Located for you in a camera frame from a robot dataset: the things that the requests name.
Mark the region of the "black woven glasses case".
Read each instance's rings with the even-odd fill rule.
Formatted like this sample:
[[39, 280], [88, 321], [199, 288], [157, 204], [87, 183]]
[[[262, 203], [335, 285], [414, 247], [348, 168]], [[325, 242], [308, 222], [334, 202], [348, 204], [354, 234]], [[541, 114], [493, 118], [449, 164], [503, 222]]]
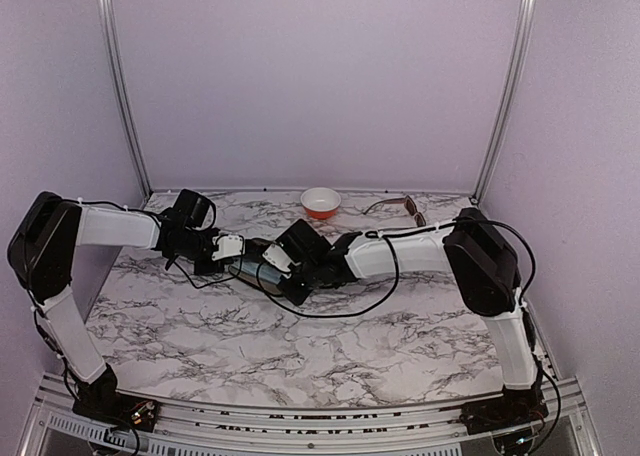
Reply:
[[278, 288], [283, 274], [268, 263], [249, 257], [235, 258], [227, 270], [231, 276], [256, 289], [263, 288], [276, 297], [284, 296]]

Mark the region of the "light blue cleaning cloth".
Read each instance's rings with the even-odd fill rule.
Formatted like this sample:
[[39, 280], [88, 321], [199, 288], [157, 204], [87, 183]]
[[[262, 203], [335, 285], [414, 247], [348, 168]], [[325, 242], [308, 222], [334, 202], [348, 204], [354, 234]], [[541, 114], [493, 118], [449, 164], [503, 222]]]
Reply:
[[276, 285], [280, 282], [282, 273], [267, 263], [244, 261], [240, 268], [239, 277], [251, 284], [256, 284], [257, 279], [260, 279], [263, 285]]

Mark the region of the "brown striped glasses case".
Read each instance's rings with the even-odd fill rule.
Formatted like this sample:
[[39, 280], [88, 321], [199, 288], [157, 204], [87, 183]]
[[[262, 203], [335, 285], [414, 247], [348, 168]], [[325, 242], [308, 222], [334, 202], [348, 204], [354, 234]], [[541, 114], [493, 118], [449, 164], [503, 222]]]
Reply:
[[271, 240], [264, 238], [247, 238], [244, 241], [244, 255], [245, 260], [249, 260], [255, 263], [263, 261], [264, 252], [273, 244]]

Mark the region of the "brown translucent sunglasses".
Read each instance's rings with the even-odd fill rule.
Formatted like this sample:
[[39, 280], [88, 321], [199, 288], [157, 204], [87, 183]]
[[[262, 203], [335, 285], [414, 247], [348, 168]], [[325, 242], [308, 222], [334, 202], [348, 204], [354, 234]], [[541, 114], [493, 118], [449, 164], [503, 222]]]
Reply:
[[401, 205], [406, 212], [412, 217], [417, 227], [425, 227], [426, 219], [423, 213], [418, 209], [415, 201], [409, 196], [401, 196], [396, 198], [388, 198], [377, 201], [363, 211], [363, 215], [367, 215], [374, 209], [384, 205]]

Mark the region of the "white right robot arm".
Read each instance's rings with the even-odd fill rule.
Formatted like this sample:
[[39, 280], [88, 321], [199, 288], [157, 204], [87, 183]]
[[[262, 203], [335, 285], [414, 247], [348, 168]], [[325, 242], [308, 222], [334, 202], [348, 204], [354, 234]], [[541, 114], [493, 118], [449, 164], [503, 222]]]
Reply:
[[281, 272], [278, 290], [301, 305], [317, 287], [339, 287], [382, 275], [451, 274], [467, 310], [479, 316], [501, 366], [495, 414], [515, 424], [541, 400], [543, 369], [520, 274], [518, 255], [502, 236], [506, 224], [467, 207], [441, 225], [350, 232], [329, 242], [296, 221], [264, 253]]

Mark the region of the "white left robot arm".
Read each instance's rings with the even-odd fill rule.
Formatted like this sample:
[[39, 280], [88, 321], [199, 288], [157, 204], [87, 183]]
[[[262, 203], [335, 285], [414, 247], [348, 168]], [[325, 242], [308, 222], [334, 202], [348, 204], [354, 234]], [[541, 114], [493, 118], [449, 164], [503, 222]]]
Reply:
[[191, 190], [181, 191], [161, 213], [67, 199], [49, 191], [33, 201], [10, 239], [7, 261], [30, 299], [38, 333], [77, 385], [78, 406], [116, 421], [129, 405], [77, 306], [77, 257], [100, 255], [113, 262], [123, 248], [152, 250], [169, 266], [183, 258], [197, 273], [212, 274], [244, 252], [239, 236], [224, 234], [205, 221], [215, 213], [211, 200]]

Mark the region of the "white bowl orange outside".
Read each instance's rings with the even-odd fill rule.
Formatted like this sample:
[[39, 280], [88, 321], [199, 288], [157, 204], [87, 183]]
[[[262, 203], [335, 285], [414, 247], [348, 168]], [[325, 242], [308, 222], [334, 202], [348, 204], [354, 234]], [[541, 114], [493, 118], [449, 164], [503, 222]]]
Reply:
[[314, 187], [301, 194], [300, 203], [309, 217], [326, 220], [337, 213], [342, 198], [337, 191], [331, 188]]

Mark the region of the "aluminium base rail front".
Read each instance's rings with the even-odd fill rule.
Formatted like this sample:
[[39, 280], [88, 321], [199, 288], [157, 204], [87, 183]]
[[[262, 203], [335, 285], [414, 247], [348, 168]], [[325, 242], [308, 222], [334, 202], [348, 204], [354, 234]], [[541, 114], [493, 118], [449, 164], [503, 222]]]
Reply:
[[158, 399], [149, 431], [73, 413], [61, 377], [43, 377], [21, 455], [599, 455], [574, 379], [543, 386], [549, 414], [479, 430], [472, 410], [495, 394], [365, 408], [232, 406]]

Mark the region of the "aluminium frame post left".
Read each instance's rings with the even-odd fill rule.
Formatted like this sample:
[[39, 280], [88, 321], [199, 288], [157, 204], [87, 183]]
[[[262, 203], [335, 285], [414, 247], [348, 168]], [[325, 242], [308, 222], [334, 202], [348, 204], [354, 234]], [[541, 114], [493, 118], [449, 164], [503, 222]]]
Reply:
[[107, 62], [114, 87], [116, 104], [123, 126], [138, 186], [145, 200], [152, 195], [152, 186], [134, 121], [125, 71], [118, 40], [113, 0], [98, 0], [99, 16], [107, 53]]

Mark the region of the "aluminium frame post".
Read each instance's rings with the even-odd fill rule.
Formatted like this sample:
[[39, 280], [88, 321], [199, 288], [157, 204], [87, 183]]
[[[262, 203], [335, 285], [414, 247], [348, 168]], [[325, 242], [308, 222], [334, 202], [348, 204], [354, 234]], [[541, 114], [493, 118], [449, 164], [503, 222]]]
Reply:
[[520, 79], [526, 64], [537, 0], [520, 0], [514, 39], [508, 60], [489, 143], [481, 164], [472, 199], [480, 203], [486, 196], [506, 138], [507, 127]]
[[134, 121], [125, 71], [118, 40], [113, 0], [98, 0], [99, 16], [107, 53], [107, 62], [114, 87], [116, 104], [123, 126], [138, 186], [145, 200], [152, 195], [152, 186]]

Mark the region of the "aluminium frame post right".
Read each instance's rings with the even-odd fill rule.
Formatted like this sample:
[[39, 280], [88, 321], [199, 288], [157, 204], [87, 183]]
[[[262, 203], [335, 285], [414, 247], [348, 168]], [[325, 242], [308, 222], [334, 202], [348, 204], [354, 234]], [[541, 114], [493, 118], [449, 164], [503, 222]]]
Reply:
[[537, 0], [520, 0], [514, 39], [508, 60], [489, 143], [481, 164], [472, 199], [480, 203], [486, 196], [506, 138], [507, 127], [520, 79], [526, 64]]

